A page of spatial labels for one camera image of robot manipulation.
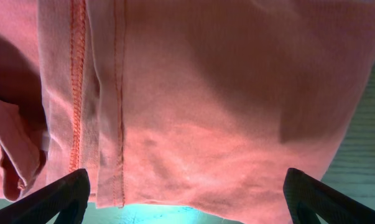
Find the coral red t-shirt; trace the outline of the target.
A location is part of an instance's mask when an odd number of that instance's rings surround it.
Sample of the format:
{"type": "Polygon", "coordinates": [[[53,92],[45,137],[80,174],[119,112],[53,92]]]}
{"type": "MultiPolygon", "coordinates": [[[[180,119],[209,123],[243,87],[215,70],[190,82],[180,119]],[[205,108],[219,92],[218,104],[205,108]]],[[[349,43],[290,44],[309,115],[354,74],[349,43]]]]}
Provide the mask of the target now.
{"type": "Polygon", "coordinates": [[[99,208],[289,223],[375,62],[375,1],[0,0],[0,198],[84,168],[99,208]]]}

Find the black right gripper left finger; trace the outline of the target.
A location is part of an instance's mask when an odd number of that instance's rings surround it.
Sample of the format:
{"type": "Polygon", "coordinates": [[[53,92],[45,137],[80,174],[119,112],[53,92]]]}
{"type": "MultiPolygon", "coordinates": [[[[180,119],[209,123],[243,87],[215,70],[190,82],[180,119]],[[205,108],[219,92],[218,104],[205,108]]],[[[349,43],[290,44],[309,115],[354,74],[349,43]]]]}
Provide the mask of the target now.
{"type": "Polygon", "coordinates": [[[90,196],[85,169],[78,169],[28,197],[0,209],[0,224],[81,224],[90,196]]]}

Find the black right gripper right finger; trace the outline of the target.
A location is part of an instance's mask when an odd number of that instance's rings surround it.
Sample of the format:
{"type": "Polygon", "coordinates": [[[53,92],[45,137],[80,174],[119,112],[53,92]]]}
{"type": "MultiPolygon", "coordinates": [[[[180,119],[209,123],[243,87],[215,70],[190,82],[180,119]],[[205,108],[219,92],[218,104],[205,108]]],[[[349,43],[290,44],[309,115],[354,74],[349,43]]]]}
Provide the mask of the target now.
{"type": "Polygon", "coordinates": [[[375,210],[301,170],[287,170],[283,192],[293,224],[375,224],[375,210]]]}

